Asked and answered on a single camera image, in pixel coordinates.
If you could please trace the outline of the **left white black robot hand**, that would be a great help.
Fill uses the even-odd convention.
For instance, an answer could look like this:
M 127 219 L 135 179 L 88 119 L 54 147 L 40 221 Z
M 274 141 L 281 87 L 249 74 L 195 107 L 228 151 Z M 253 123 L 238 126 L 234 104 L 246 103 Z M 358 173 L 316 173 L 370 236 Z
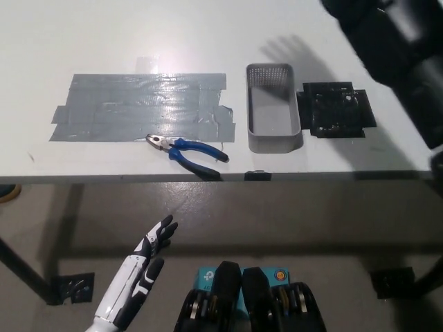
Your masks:
M 88 331 L 126 331 L 159 276 L 164 259 L 161 249 L 171 244 L 178 227 L 173 216 L 159 221 L 126 256 L 105 292 Z

